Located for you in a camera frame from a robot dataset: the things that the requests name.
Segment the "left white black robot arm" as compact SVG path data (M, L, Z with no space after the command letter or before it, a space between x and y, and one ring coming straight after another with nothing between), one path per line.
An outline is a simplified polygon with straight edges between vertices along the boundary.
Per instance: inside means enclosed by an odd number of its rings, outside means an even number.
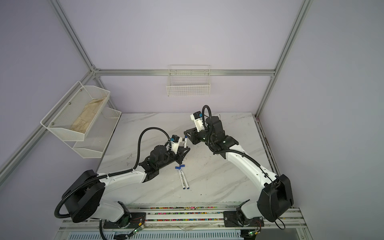
M105 196L119 190L148 182L159 175L160 169L176 162L182 164L189 147L178 147L176 151L166 146L156 146L137 169L99 175L93 170L85 171L63 194L55 208L58 219L71 218L74 223L88 219L108 220L116 223L130 216L121 201L111 201Z

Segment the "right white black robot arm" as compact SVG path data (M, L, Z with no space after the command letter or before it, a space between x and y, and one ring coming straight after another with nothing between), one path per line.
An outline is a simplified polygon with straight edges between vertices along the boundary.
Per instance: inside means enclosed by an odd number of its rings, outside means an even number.
M247 200L238 208L241 220L263 217L276 222L294 204L291 181L286 175L277 175L249 156L239 142L226 135L219 117L204 119L198 111L191 115L195 127L184 131L185 136L197 145L205 143L214 155L220 155L240 169L256 186L258 199Z

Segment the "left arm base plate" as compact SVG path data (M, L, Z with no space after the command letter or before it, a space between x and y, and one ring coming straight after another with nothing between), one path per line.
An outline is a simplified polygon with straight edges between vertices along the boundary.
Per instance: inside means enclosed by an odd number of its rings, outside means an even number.
M104 229L136 229L139 224L144 224L146 221L147 214L142 213L130 213L123 214L123 216L116 222L105 221Z

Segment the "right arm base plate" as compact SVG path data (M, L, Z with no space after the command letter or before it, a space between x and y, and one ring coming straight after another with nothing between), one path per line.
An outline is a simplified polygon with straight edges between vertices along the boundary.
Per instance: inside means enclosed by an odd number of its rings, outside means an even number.
M224 211L224 225L226 228L230 227L263 227L264 219L262 217L256 217L252 219L247 219L239 211Z

